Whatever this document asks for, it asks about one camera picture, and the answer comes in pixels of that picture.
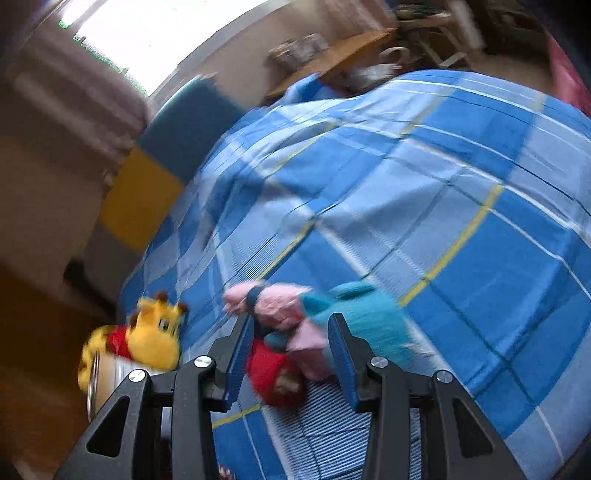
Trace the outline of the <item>red knit hat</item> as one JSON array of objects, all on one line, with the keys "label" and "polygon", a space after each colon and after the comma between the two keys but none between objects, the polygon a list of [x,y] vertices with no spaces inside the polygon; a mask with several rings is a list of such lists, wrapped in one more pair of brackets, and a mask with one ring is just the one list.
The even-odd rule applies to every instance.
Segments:
[{"label": "red knit hat", "polygon": [[307,379],[287,354],[270,349],[263,340],[252,342],[246,374],[254,392],[266,405],[297,409],[308,395]]}]

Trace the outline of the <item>teal plush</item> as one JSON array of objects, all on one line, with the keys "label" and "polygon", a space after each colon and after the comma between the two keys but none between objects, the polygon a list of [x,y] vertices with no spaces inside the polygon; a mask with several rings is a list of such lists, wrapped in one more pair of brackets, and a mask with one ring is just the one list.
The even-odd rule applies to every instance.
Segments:
[{"label": "teal plush", "polygon": [[406,368],[412,364],[412,341],[407,320],[396,302],[365,281],[341,284],[325,295],[301,296],[305,319],[287,331],[274,330],[266,343],[281,350],[311,381],[335,373],[328,340],[328,322],[341,313],[353,336],[365,339],[373,352]]}]

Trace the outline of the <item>pink towel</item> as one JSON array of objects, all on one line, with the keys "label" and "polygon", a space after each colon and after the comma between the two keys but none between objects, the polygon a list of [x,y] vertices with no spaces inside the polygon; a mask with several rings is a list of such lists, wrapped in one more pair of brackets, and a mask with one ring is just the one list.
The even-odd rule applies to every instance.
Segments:
[{"label": "pink towel", "polygon": [[231,315],[249,313],[260,325],[287,331],[304,321],[301,296],[307,293],[311,293],[308,286],[250,280],[224,291],[223,309]]}]

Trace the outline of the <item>yellow giraffe plush toy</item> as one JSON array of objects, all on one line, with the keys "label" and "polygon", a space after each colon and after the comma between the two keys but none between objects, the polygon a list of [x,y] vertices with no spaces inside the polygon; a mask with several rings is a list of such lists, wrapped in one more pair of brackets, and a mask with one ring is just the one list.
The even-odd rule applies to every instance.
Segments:
[{"label": "yellow giraffe plush toy", "polygon": [[141,297],[128,325],[96,328],[82,346],[77,381],[88,391],[94,357],[107,352],[159,371],[172,371],[179,362],[179,332],[188,307],[172,304],[166,292],[154,298]]}]

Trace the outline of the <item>white protein powder can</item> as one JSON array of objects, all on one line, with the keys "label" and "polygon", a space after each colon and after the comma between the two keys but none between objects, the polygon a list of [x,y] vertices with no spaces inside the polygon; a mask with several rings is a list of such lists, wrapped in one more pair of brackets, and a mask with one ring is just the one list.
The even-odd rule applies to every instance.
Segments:
[{"label": "white protein powder can", "polygon": [[108,352],[101,352],[94,357],[86,399],[88,421],[93,420],[118,385],[136,369],[143,369],[150,375],[160,374],[159,370]]}]

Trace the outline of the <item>blue plaid bedspread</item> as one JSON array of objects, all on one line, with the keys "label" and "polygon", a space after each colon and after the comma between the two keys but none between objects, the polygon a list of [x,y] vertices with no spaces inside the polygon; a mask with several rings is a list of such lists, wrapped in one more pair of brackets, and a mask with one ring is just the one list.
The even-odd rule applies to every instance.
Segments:
[{"label": "blue plaid bedspread", "polygon": [[217,140],[118,305],[185,302],[187,361],[231,330],[223,291],[256,278],[386,291],[411,368],[452,371],[524,474],[550,479],[590,435],[589,118],[471,72],[353,98],[305,79]]}]

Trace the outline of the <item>colour block headboard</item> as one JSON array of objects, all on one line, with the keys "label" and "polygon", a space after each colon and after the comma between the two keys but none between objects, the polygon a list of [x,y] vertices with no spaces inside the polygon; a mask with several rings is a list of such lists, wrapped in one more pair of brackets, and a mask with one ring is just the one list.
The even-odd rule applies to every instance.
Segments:
[{"label": "colour block headboard", "polygon": [[245,110],[195,77],[155,114],[108,191],[82,254],[84,277],[115,302],[185,185]]}]

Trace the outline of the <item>wooden desk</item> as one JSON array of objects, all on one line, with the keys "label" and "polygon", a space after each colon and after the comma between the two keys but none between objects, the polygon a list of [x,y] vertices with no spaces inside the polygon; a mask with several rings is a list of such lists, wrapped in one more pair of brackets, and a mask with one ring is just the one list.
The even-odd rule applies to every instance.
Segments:
[{"label": "wooden desk", "polygon": [[329,83],[339,74],[361,66],[374,59],[387,45],[396,39],[396,30],[375,30],[336,42],[300,69],[291,73],[266,92],[263,103],[270,104],[283,97],[291,85],[312,74],[320,75],[322,82]]}]

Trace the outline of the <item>clear desk organizer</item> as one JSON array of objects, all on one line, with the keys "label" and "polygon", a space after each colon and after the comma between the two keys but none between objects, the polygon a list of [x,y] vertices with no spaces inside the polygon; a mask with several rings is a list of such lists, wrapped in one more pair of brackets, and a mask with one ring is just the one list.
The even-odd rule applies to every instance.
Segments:
[{"label": "clear desk organizer", "polygon": [[287,72],[296,72],[312,59],[329,49],[325,37],[318,33],[284,41],[273,47],[267,55],[271,62]]}]

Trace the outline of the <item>pink curtain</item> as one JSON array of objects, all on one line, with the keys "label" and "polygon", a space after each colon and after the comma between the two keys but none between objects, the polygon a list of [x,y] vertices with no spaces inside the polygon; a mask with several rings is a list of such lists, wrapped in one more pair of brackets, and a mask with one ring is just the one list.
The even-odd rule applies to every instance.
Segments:
[{"label": "pink curtain", "polygon": [[150,120],[140,91],[56,25],[38,28],[10,54],[6,76],[25,100],[113,162]]}]

